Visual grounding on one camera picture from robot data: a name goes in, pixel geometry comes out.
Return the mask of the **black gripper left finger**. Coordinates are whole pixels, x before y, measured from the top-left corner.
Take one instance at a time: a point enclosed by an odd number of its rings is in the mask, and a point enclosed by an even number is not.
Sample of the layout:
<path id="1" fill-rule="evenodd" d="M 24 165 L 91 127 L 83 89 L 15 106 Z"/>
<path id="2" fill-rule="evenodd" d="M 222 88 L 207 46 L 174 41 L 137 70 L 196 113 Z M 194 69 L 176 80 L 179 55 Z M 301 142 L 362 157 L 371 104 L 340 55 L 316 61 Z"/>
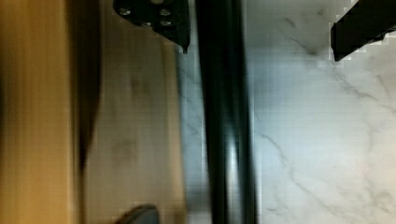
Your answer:
<path id="1" fill-rule="evenodd" d="M 133 25 L 150 27 L 188 53 L 191 43 L 189 0 L 113 0 L 113 9 Z"/>

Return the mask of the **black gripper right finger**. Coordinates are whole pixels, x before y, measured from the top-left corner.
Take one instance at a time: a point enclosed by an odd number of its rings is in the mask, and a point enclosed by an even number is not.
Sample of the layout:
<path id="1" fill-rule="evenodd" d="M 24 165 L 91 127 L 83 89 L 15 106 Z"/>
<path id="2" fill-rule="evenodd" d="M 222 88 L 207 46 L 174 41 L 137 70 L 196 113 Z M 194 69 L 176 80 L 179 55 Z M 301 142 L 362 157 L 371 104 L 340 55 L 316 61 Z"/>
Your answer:
<path id="1" fill-rule="evenodd" d="M 396 0 L 358 0 L 331 29 L 336 62 L 361 47 L 385 38 L 396 26 Z"/>

